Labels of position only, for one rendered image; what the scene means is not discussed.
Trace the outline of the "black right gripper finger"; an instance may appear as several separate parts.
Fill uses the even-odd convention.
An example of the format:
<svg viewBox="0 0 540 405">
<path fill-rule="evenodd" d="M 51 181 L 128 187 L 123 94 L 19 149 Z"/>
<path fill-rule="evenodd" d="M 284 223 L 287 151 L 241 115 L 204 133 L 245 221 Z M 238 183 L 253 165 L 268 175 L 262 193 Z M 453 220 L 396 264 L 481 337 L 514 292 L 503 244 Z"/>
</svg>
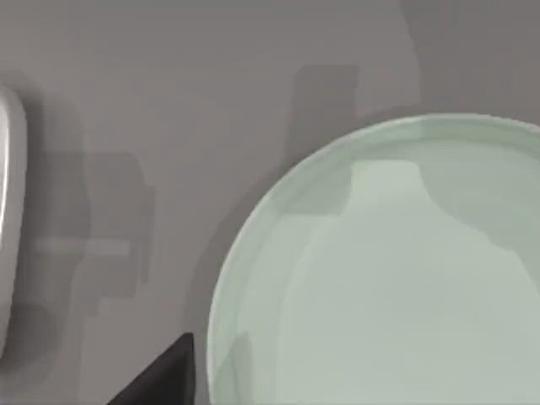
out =
<svg viewBox="0 0 540 405">
<path fill-rule="evenodd" d="M 106 405 L 195 405 L 194 335 L 183 333 Z"/>
</svg>

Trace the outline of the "pale green plate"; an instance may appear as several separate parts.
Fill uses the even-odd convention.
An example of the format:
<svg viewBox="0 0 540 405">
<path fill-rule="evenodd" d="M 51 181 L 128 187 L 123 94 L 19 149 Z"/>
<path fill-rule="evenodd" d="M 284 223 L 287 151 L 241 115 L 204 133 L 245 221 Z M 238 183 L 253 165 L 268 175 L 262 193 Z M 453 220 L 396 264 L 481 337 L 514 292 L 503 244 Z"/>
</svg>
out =
<svg viewBox="0 0 540 405">
<path fill-rule="evenodd" d="M 227 252 L 211 405 L 540 405 L 540 126 L 432 114 L 290 170 Z"/>
</svg>

